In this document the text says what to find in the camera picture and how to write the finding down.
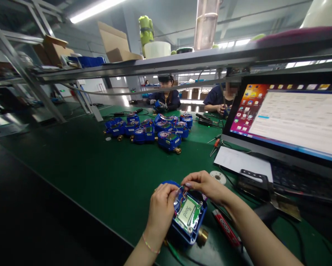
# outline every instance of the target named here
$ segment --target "dark blue shirt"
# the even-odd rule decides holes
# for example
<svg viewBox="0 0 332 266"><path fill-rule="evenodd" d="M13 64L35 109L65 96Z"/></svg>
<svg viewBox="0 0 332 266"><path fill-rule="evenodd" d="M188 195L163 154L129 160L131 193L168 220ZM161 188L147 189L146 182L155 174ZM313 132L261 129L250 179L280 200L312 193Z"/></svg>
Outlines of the dark blue shirt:
<svg viewBox="0 0 332 266"><path fill-rule="evenodd" d="M217 85L211 89L203 103L205 105L219 105L224 103L224 92L221 89L220 85ZM233 101L226 100L225 103L226 105L230 106L233 104Z"/></svg>
<svg viewBox="0 0 332 266"><path fill-rule="evenodd" d="M159 100L162 103L167 104L167 109L170 111L177 110L178 107L181 106L180 95L178 90L173 90L172 97L170 102L165 101L165 94L163 92L155 92L150 96L150 99Z"/></svg>

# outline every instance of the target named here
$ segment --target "keyboard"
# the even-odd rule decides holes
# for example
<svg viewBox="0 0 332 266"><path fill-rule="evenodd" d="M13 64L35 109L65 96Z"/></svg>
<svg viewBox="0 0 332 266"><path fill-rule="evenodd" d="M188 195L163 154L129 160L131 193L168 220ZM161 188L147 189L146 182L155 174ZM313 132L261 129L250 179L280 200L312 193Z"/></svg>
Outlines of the keyboard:
<svg viewBox="0 0 332 266"><path fill-rule="evenodd" d="M332 180L315 173L271 163L273 185L280 194L291 194L332 204Z"/></svg>

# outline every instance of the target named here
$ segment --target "monitor screen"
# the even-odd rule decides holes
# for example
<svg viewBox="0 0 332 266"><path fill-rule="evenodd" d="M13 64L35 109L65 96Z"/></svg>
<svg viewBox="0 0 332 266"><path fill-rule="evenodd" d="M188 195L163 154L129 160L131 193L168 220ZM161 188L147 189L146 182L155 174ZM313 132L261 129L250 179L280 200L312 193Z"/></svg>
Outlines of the monitor screen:
<svg viewBox="0 0 332 266"><path fill-rule="evenodd" d="M248 84L230 132L332 161L332 84Z"/></svg>

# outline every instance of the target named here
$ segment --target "hand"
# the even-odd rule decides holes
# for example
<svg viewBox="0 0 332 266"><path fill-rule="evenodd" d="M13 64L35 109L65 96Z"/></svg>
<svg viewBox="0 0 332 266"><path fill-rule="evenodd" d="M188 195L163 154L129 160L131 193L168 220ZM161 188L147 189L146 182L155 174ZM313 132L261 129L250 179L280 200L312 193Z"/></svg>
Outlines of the hand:
<svg viewBox="0 0 332 266"><path fill-rule="evenodd" d="M178 187L172 184L160 184L151 196L148 224L144 237L149 245L159 250L175 213L173 202L178 196Z"/></svg>
<svg viewBox="0 0 332 266"><path fill-rule="evenodd" d="M218 108L217 108L218 114L223 115L224 114L224 110L225 110L225 108L224 108L223 104L218 105Z"/></svg>
<svg viewBox="0 0 332 266"><path fill-rule="evenodd" d="M235 196L234 193L226 186L220 184L207 171L190 173L183 179L181 185L184 185L186 190L194 189L202 192L217 204L226 205Z"/></svg>
<svg viewBox="0 0 332 266"><path fill-rule="evenodd" d="M167 104L160 102L159 110L167 110Z"/></svg>

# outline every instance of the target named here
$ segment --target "bracelet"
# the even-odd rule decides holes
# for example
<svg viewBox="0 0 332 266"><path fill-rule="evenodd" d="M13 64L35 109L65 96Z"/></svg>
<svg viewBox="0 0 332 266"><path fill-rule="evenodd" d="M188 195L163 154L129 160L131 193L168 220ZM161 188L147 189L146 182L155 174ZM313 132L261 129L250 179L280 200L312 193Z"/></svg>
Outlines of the bracelet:
<svg viewBox="0 0 332 266"><path fill-rule="evenodd" d="M153 249L150 247L150 245L146 242L146 239L145 239L144 233L143 233L143 239L144 239L144 242L145 242L146 246L151 250L151 252L156 253L156 254L160 254L160 250L159 250L159 251L155 251L155 250L153 250Z"/></svg>

